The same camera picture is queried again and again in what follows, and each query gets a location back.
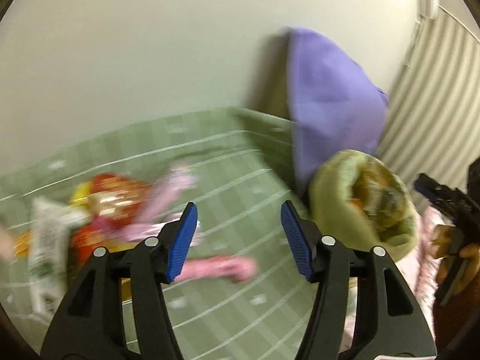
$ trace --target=purple cloth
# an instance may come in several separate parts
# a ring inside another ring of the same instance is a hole
[[[291,30],[288,67],[293,158],[303,196],[317,169],[337,151],[374,153],[388,98],[335,43],[312,30]]]

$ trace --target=white wall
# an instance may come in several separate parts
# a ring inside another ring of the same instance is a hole
[[[417,0],[15,0],[0,23],[0,173],[135,121],[247,105],[274,37],[312,28],[392,88]]]

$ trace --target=green fabric basket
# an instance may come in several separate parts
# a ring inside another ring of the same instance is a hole
[[[280,225],[292,193],[292,122],[228,108],[138,123],[61,150],[35,166],[0,178],[0,219],[12,235],[27,231],[32,199],[67,202],[76,185],[101,172],[149,182],[174,161],[189,162],[198,187],[169,211],[198,205],[205,241],[189,257],[248,254],[259,273],[249,283],[204,279],[164,286],[185,359],[293,359],[316,286],[297,272]],[[32,313],[26,259],[0,265],[0,302],[39,351],[50,321]],[[124,302],[128,347],[139,351],[133,310]]]

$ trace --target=hand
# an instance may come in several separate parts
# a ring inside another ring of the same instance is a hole
[[[438,225],[433,231],[434,240],[430,246],[430,253],[433,258],[448,257],[448,248],[452,242],[452,238],[450,238],[451,230],[452,226]],[[463,276],[454,288],[453,295],[458,295],[462,292],[477,275],[480,269],[480,245],[472,243],[465,246],[460,250],[459,256],[463,259],[468,259],[469,264],[466,266]],[[436,277],[437,283],[443,283],[447,275],[446,261],[442,260]]]

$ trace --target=striped curtain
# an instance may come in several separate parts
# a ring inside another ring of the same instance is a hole
[[[409,67],[390,96],[377,156],[413,192],[418,173],[465,190],[480,156],[480,42],[444,9],[424,22]]]

